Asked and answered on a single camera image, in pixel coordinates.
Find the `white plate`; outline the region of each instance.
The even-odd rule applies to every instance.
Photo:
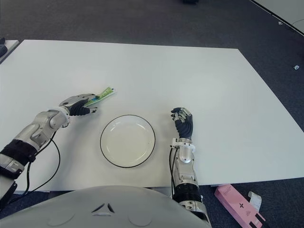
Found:
[[[136,115],[123,115],[113,119],[100,137],[104,157],[112,164],[130,168],[146,161],[155,145],[151,125]]]

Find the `plate rim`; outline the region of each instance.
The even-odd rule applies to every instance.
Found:
[[[103,152],[103,149],[101,148],[101,137],[103,136],[104,131],[105,131],[105,129],[107,128],[107,126],[108,126],[111,122],[113,122],[114,120],[116,120],[116,119],[118,119],[118,118],[120,118],[120,117],[123,117],[123,116],[136,116],[136,117],[142,118],[144,121],[146,121],[146,122],[150,125],[150,127],[152,128],[152,131],[153,131],[153,135],[154,135],[154,145],[153,145],[153,148],[152,148],[151,153],[149,154],[149,156],[148,156],[144,161],[142,161],[141,163],[139,163],[139,164],[137,164],[137,165],[134,165],[134,166],[120,166],[120,165],[114,164],[114,163],[111,162],[109,159],[107,159],[107,157],[105,156],[105,154],[104,154],[104,152]],[[115,166],[117,166],[117,167],[120,167],[120,168],[133,168],[133,167],[136,167],[136,166],[139,166],[139,165],[143,164],[146,160],[148,160],[148,159],[150,158],[151,154],[153,153],[154,147],[155,147],[155,143],[156,143],[156,137],[155,137],[155,132],[154,132],[154,129],[153,129],[152,125],[151,125],[151,124],[149,123],[149,121],[147,121],[145,118],[143,118],[143,117],[141,117],[141,116],[138,116],[138,115],[134,115],[134,114],[125,114],[125,115],[121,115],[121,116],[118,116],[118,117],[114,118],[113,120],[111,120],[111,121],[104,127],[103,132],[101,132],[100,139],[99,139],[100,150],[101,150],[101,153],[103,154],[104,158],[105,158],[108,162],[110,162],[111,164],[113,164],[113,165],[115,165]]]

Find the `white table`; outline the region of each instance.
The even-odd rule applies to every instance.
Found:
[[[178,136],[170,110],[177,106],[194,116],[199,184],[304,176],[303,131],[237,49],[26,40],[0,66],[0,147],[37,113],[107,86],[118,92],[98,104],[99,113],[72,117],[57,132],[62,163],[41,190],[169,186],[169,145]],[[129,169],[110,164],[99,146],[104,127],[123,114],[145,118],[156,135],[151,157]],[[56,166],[50,145],[32,165],[31,189]],[[18,184],[25,189],[25,173]]]

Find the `robot forearm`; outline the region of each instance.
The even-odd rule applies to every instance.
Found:
[[[85,115],[96,112],[97,108],[84,107],[94,94],[73,96],[58,107],[39,113],[34,121],[26,126],[0,152],[0,207],[17,187],[15,179],[24,171],[24,167],[33,162],[40,148],[47,143],[60,128],[66,127],[71,115]]]
[[[172,198],[211,227],[193,168],[195,146],[191,141],[192,115],[185,108],[175,108],[172,112],[173,121],[180,135],[179,139],[173,138],[171,144],[170,169],[174,185]]]

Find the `robot finger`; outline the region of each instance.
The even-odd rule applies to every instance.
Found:
[[[90,114],[91,114],[91,113],[95,113],[95,112],[97,112],[97,107],[94,107],[94,108],[88,108],[88,109],[90,109]]]
[[[181,108],[174,108],[171,112],[172,113],[178,113],[181,110]]]
[[[185,115],[192,115],[187,108],[181,108],[180,111],[183,112]]]

